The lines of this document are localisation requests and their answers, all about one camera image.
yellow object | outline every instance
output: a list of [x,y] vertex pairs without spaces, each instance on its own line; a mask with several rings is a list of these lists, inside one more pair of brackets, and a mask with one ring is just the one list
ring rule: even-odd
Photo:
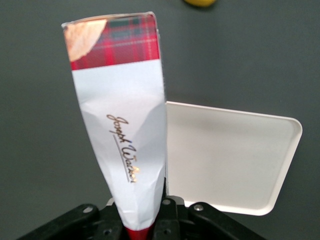
[[213,4],[216,0],[184,0],[188,4],[197,6],[197,7],[209,7]]

metal bolt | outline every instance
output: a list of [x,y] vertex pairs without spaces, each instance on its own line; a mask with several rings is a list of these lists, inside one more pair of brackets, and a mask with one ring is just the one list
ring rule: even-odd
[[165,199],[162,201],[163,205],[169,205],[171,203],[171,201],[169,199]]
[[200,212],[204,209],[204,207],[200,204],[194,205],[193,208],[194,208],[194,210],[196,210],[198,212]]
[[109,235],[109,234],[111,234],[112,233],[112,229],[110,228],[110,229],[105,229],[104,231],[103,231],[103,235],[105,235],[105,236],[107,236],[107,235]]
[[90,213],[94,208],[92,206],[87,206],[85,209],[83,209],[83,213],[87,214]]
[[163,231],[163,233],[165,235],[169,235],[171,233],[171,230],[169,228],[167,228],[166,230]]

red tartan pattern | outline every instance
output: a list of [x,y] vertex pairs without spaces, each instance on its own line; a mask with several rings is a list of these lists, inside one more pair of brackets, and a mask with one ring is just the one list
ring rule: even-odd
[[159,59],[155,17],[151,14],[110,19],[91,51],[71,62],[72,70]]

gray table surface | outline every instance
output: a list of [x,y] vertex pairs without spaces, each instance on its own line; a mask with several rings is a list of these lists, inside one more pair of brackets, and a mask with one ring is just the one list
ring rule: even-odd
[[1,1],[0,239],[111,197],[73,86],[61,23],[153,11],[167,99],[298,119],[273,211],[228,213],[270,240],[320,239],[320,1]]

white tray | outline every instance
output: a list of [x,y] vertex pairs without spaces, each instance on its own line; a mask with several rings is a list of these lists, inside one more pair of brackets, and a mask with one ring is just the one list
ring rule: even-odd
[[185,205],[269,213],[302,135],[294,118],[167,102],[168,189]]

